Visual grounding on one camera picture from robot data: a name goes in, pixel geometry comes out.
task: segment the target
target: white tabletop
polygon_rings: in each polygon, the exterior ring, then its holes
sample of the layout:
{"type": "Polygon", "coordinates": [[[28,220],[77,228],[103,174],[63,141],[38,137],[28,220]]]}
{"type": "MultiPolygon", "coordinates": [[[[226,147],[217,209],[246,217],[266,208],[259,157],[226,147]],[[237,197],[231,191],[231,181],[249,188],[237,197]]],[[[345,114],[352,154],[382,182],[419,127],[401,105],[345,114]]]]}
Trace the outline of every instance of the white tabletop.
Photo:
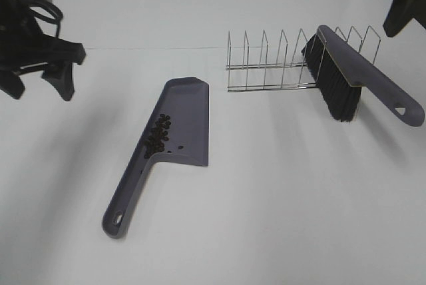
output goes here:
{"type": "MultiPolygon", "coordinates": [[[[36,74],[21,100],[0,96],[0,283],[424,284],[425,126],[403,124],[368,90],[349,124],[315,89],[225,90],[228,30],[380,27],[389,0],[325,0],[317,15],[292,9],[319,0],[287,1],[266,16],[254,11],[274,10],[262,0],[239,11],[179,0],[175,23],[155,19],[172,10],[157,1],[55,0],[63,37],[100,48],[75,67],[72,101],[36,74]],[[120,12],[100,20],[89,3],[120,12]],[[112,29],[123,16],[134,20],[112,29]],[[186,76],[210,84],[209,166],[156,164],[126,238],[113,240],[103,213],[164,83],[186,76]]],[[[412,22],[377,58],[423,106],[425,45],[412,22]]]]}

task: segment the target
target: metal dish rack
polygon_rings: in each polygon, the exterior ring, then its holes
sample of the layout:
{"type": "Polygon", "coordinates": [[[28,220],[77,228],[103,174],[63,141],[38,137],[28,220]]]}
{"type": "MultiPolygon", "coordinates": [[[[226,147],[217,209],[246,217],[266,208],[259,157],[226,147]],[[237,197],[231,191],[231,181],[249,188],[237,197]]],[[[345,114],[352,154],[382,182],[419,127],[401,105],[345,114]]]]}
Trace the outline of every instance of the metal dish rack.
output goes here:
{"type": "MultiPolygon", "coordinates": [[[[363,37],[359,31],[351,26],[349,33],[345,35],[339,27],[335,28],[335,33],[340,34],[342,39],[349,43],[358,53],[365,55],[366,40],[369,35],[374,34],[377,39],[377,45],[369,45],[367,52],[373,58],[370,60],[373,64],[377,57],[381,38],[375,29],[369,25],[365,30],[363,37]]],[[[246,91],[271,91],[271,90],[289,90],[289,89],[311,89],[316,88],[316,80],[310,75],[306,67],[305,58],[302,55],[302,48],[308,43],[308,38],[303,29],[299,29],[296,46],[294,47],[291,61],[288,62],[289,42],[284,30],[281,30],[278,42],[276,57],[271,58],[271,47],[268,42],[268,36],[265,30],[262,33],[262,42],[260,47],[251,47],[247,31],[244,31],[243,47],[232,47],[231,33],[228,32],[228,54],[226,59],[226,70],[228,71],[228,92],[246,92],[246,91]],[[241,64],[233,64],[232,59],[236,57],[236,51],[242,50],[241,64]],[[250,56],[253,52],[259,52],[257,56],[250,56]]]]}

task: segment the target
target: black plastic object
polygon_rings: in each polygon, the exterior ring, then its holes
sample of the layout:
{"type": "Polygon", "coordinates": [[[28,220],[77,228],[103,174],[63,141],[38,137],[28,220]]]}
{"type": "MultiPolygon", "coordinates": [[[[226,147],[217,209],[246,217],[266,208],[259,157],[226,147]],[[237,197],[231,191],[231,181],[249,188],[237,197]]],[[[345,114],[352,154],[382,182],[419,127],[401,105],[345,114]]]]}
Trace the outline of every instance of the black plastic object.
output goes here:
{"type": "Polygon", "coordinates": [[[426,23],[426,0],[393,0],[383,24],[386,35],[396,36],[414,17],[426,23]]]}
{"type": "Polygon", "coordinates": [[[336,35],[327,25],[318,27],[317,36],[351,87],[367,87],[404,123],[413,127],[423,124],[425,111],[421,105],[336,35]]]}
{"type": "Polygon", "coordinates": [[[46,0],[0,0],[0,89],[19,99],[25,87],[21,75],[44,71],[48,81],[65,100],[74,94],[73,63],[86,57],[83,45],[59,39],[63,14],[46,0]],[[49,16],[32,10],[39,7],[49,16]],[[57,26],[54,37],[41,30],[37,19],[57,26]]]}
{"type": "Polygon", "coordinates": [[[208,92],[208,84],[195,77],[165,84],[103,217],[103,230],[110,237],[120,238],[127,231],[153,164],[208,165],[208,92]]]}

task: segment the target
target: hand brush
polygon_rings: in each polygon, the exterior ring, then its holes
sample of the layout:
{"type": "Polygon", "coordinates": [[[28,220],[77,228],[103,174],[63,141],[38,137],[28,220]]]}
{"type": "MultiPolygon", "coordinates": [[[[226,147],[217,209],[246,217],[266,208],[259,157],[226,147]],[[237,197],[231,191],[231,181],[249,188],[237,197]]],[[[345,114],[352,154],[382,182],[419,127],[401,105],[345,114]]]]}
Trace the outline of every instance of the hand brush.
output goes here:
{"type": "Polygon", "coordinates": [[[361,88],[367,87],[404,123],[413,127],[423,124],[425,111],[421,105],[327,25],[318,27],[302,53],[334,119],[352,121],[361,88]]]}

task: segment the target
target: gray dustpan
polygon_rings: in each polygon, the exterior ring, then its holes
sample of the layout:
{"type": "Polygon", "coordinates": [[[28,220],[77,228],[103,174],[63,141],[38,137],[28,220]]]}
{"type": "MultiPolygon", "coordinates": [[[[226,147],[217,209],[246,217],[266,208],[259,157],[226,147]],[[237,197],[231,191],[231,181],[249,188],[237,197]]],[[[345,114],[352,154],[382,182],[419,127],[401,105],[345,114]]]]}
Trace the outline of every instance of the gray dustpan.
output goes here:
{"type": "Polygon", "coordinates": [[[104,214],[102,227],[110,237],[125,234],[150,168],[156,162],[207,166],[207,83],[186,77],[165,84],[104,214]]]}

